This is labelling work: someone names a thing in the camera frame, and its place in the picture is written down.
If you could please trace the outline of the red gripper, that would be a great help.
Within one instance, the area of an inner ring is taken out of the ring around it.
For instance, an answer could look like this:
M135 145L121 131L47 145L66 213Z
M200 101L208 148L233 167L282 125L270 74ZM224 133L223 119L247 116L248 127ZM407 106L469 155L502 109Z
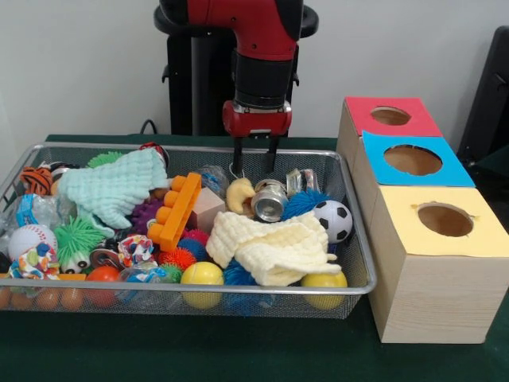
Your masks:
M251 134L268 134L270 144L265 159L266 172L274 171L278 149L278 136L289 130L292 121L292 109L288 101L276 109L258 109L245 107L234 100L223 104L222 120L226 132L234 138L234 157L232 173L240 174L243 170L243 138Z

